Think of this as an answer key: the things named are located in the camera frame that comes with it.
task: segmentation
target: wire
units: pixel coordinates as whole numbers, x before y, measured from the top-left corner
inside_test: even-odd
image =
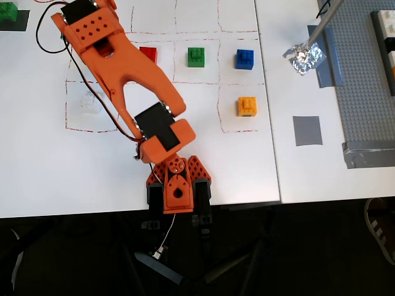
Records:
[[[114,125],[117,127],[117,129],[118,129],[124,136],[126,136],[129,140],[138,143],[137,158],[139,159],[139,158],[140,158],[139,146],[140,146],[141,143],[144,141],[144,139],[143,139],[143,138],[142,138],[142,139],[133,138],[133,137],[129,136],[129,135],[122,129],[122,127],[119,125],[118,121],[114,118],[114,116],[111,114],[110,110],[107,108],[107,106],[106,106],[106,104],[104,103],[104,101],[98,96],[98,94],[96,94],[96,92],[92,89],[92,87],[91,87],[91,86],[88,84],[88,82],[86,81],[84,75],[82,74],[82,71],[81,71],[80,67],[78,66],[77,62],[75,61],[75,59],[74,59],[74,57],[73,57],[73,54],[72,54],[72,53],[70,52],[70,50],[69,50],[69,45],[70,45],[70,43],[66,40],[65,36],[62,35],[62,39],[63,39],[63,42],[64,42],[64,48],[61,49],[61,50],[59,50],[59,51],[49,51],[49,50],[45,49],[44,47],[42,47],[42,45],[41,45],[41,43],[40,43],[40,41],[39,41],[39,39],[38,39],[38,30],[40,29],[41,23],[43,22],[44,16],[46,15],[47,11],[48,11],[52,6],[59,5],[59,4],[67,5],[68,2],[65,2],[65,1],[57,1],[57,2],[52,2],[52,3],[50,3],[50,5],[47,6],[47,8],[44,10],[43,14],[41,15],[41,17],[40,17],[39,20],[38,20],[37,29],[36,29],[36,42],[37,42],[38,47],[39,47],[40,49],[42,49],[44,52],[47,52],[48,54],[58,54],[58,53],[63,52],[63,51],[67,51],[67,52],[69,53],[69,56],[70,56],[70,58],[72,59],[72,61],[74,62],[75,66],[76,66],[76,68],[77,68],[77,70],[78,70],[78,72],[80,72],[80,75],[81,75],[81,77],[82,77],[82,80],[84,81],[84,84],[85,84],[86,87],[93,93],[93,95],[96,97],[96,99],[102,104],[102,106],[104,107],[104,110],[106,110],[106,112],[108,113],[108,115],[111,117],[111,120],[112,120],[112,122],[114,123]]]
[[[152,172],[152,174],[154,175],[156,181],[158,181],[158,182],[160,182],[161,184],[163,184],[163,182],[159,179],[159,177],[154,173],[154,169],[153,169],[151,163],[149,163],[149,166],[151,167],[151,172]]]
[[[87,82],[87,80],[85,79],[84,74],[82,74],[82,71],[80,69],[80,67],[78,66],[77,62],[75,61],[72,53],[69,50],[69,45],[66,42],[66,38],[63,38],[63,42],[66,46],[66,50],[69,53],[72,61],[74,62],[78,72],[80,72],[81,78],[84,81],[84,84],[86,85],[86,87],[93,93],[93,95],[96,97],[96,99],[102,104],[102,106],[104,107],[104,110],[106,110],[106,112],[108,113],[108,115],[111,117],[112,122],[114,123],[114,125],[117,127],[117,129],[124,135],[126,136],[129,140],[132,140],[133,142],[137,142],[138,144],[141,144],[144,139],[136,139],[133,138],[131,136],[129,136],[123,129],[122,127],[119,125],[118,121],[115,119],[115,117],[111,114],[110,110],[107,108],[106,104],[104,103],[103,99],[101,97],[99,97],[98,94],[96,94],[96,92],[93,90],[93,88],[89,85],[89,83]]]
[[[43,19],[44,19],[45,14],[47,13],[48,9],[50,9],[52,6],[59,5],[59,4],[67,5],[68,3],[65,2],[65,1],[52,2],[52,3],[51,3],[50,5],[48,5],[47,8],[44,10],[43,14],[41,15],[41,17],[39,18],[39,21],[38,21],[38,23],[37,23],[37,29],[36,29],[36,42],[37,42],[37,45],[38,45],[39,48],[41,48],[43,51],[47,52],[48,54],[58,54],[58,53],[60,53],[60,52],[65,51],[65,50],[67,49],[67,47],[69,46],[69,45],[67,44],[63,49],[61,49],[61,50],[59,50],[59,51],[49,51],[49,50],[45,49],[44,47],[42,47],[42,45],[41,45],[40,42],[38,41],[38,30],[39,30],[39,28],[40,28],[40,26],[41,26],[41,23],[43,22]]]
[[[156,250],[156,252],[158,252],[159,249],[160,249],[161,247],[163,247],[163,244],[164,244],[165,241],[166,241],[166,238],[167,238],[167,236],[168,236],[168,233],[170,232],[171,228],[173,227],[174,220],[175,220],[175,214],[174,214],[174,216],[173,216],[173,221],[172,221],[172,223],[171,223],[170,227],[168,228],[168,231],[167,231],[167,233],[166,233],[166,235],[165,235],[165,238],[163,239],[161,245],[160,245],[159,248]]]
[[[317,16],[315,17],[316,19],[319,18],[321,15],[324,15],[328,12],[328,9],[326,11],[323,11],[326,5],[329,5],[331,7],[331,0],[326,0],[326,2],[322,5],[320,11],[318,12]]]

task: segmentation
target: lego baseplate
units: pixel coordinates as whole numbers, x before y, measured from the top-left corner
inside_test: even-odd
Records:
[[[344,78],[336,95],[346,142],[395,140],[395,97],[370,16],[394,9],[392,0],[347,0],[331,20]]]

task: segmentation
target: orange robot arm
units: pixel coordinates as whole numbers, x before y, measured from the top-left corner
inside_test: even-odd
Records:
[[[185,103],[164,72],[138,50],[119,24],[115,2],[75,1],[52,19],[81,60],[88,66],[119,115],[136,138],[145,137],[140,153],[145,163],[160,163],[194,140],[184,119]],[[129,114],[124,85],[135,81],[157,95],[158,103],[135,119]]]
[[[116,8],[113,0],[76,0],[62,8],[63,14],[55,14],[52,19],[135,138],[143,138],[138,145],[141,159],[156,164],[147,181],[148,197],[159,200],[164,213],[192,212],[197,203],[200,208],[208,208],[200,212],[200,217],[208,217],[211,215],[210,175],[196,156],[187,162],[177,155],[195,138],[185,119],[174,120],[185,111],[185,103],[163,71],[126,37]],[[135,118],[126,108],[123,93],[129,81],[149,89],[160,100]]]

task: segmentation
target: shoe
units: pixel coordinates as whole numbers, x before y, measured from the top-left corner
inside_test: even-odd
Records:
[[[13,229],[0,231],[0,249],[6,247],[7,243],[19,240],[19,235]],[[10,258],[3,266],[0,266],[0,296],[12,296],[15,289],[15,280],[18,268],[22,261],[23,252],[15,258]]]
[[[388,210],[383,199],[368,199],[365,221],[387,261],[395,265],[395,214]]]

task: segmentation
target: green lego brick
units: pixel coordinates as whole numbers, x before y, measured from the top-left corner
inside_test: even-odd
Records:
[[[204,48],[188,48],[188,67],[204,68]]]
[[[16,21],[18,14],[17,6],[12,2],[0,2],[0,21],[11,20]]]

